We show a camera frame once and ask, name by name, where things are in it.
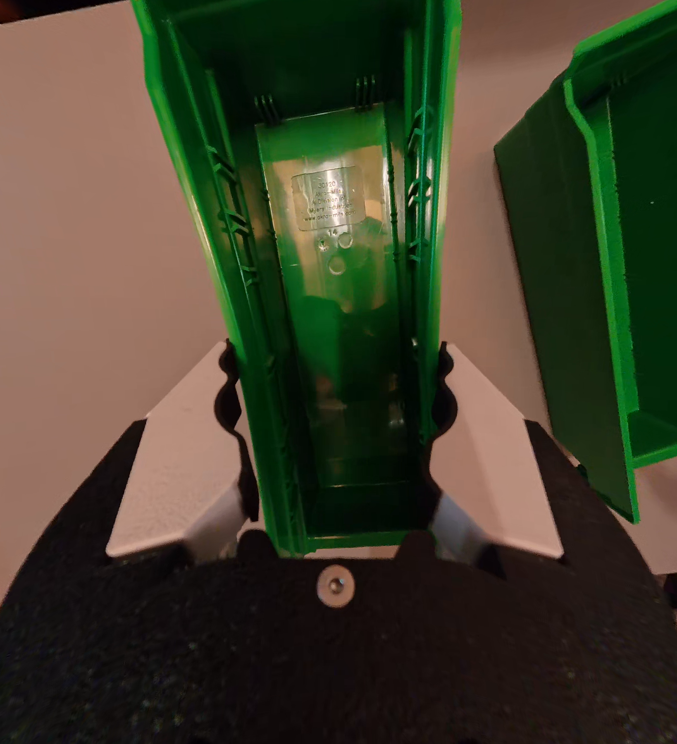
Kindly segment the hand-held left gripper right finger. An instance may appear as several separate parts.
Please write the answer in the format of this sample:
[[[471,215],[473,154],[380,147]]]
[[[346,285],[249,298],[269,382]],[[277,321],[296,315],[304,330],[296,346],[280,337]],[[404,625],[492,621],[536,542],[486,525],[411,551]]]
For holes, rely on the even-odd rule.
[[[490,545],[558,560],[564,549],[524,415],[453,344],[444,344],[441,393],[451,423],[439,425],[430,476],[441,494],[430,523],[437,555],[473,564]]]

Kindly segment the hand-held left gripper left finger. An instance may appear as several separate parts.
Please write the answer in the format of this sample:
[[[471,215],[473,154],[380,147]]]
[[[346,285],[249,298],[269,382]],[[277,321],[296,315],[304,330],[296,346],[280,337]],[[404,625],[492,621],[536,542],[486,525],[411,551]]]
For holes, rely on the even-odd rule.
[[[107,555],[179,545],[197,563],[225,557],[260,526],[254,460],[234,349],[220,341],[148,413]]]

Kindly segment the green plastic bin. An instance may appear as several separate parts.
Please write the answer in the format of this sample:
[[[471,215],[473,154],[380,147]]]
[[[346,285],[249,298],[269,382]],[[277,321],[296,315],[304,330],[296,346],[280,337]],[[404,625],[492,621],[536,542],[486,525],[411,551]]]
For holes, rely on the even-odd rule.
[[[442,491],[460,2],[132,2],[282,556],[399,543]]]
[[[494,159],[553,435],[637,524],[677,457],[677,2],[580,42]]]

